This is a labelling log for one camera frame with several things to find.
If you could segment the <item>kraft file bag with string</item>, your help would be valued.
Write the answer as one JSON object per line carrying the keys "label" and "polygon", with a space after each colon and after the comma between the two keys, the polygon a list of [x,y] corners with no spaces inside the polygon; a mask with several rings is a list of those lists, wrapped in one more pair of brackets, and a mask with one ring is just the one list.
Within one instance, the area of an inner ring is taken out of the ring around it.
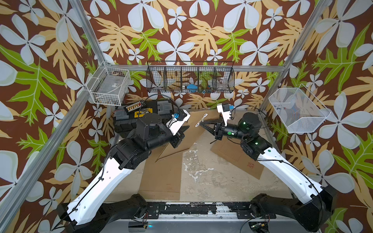
{"label": "kraft file bag with string", "polygon": [[152,151],[138,193],[146,200],[180,200],[183,153],[170,144]]}

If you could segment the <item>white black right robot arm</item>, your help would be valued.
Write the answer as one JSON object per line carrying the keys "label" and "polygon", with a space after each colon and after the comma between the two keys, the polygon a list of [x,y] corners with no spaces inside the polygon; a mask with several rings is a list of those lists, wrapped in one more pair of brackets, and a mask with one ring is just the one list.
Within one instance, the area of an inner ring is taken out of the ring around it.
{"label": "white black right robot arm", "polygon": [[259,194],[251,200],[252,216],[286,216],[295,219],[307,231],[317,232],[334,213],[337,190],[322,186],[303,174],[261,137],[258,132],[262,123],[258,115],[247,112],[236,125],[227,122],[230,117],[230,113],[222,113],[219,119],[201,120],[197,126],[214,135],[216,140],[223,137],[240,140],[243,152],[269,169],[295,195],[293,199],[284,199]]}

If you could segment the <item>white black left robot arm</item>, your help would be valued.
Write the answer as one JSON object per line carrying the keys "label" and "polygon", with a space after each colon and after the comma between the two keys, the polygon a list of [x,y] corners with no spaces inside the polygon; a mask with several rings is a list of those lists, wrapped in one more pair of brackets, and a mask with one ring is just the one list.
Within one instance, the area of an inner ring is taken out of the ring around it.
{"label": "white black left robot arm", "polygon": [[153,149],[170,143],[174,148],[181,144],[188,129],[184,123],[190,118],[186,110],[173,114],[169,121],[156,113],[146,113],[137,119],[136,127],[127,138],[110,150],[103,169],[75,200],[60,204],[57,208],[61,221],[66,221],[67,233],[99,233],[104,227],[118,219],[143,217],[147,202],[140,194],[116,203],[105,203],[115,187],[140,163],[145,161]]}

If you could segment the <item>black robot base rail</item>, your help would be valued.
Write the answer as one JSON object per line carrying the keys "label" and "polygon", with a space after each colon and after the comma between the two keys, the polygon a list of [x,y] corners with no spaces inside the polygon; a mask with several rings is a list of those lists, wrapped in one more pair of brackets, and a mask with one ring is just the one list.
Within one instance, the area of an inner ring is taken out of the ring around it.
{"label": "black robot base rail", "polygon": [[232,215],[236,219],[249,219],[254,217],[253,207],[251,202],[147,202],[140,194],[134,194],[124,201],[103,203],[93,221],[105,226],[119,219],[138,223],[166,217],[224,219]]}

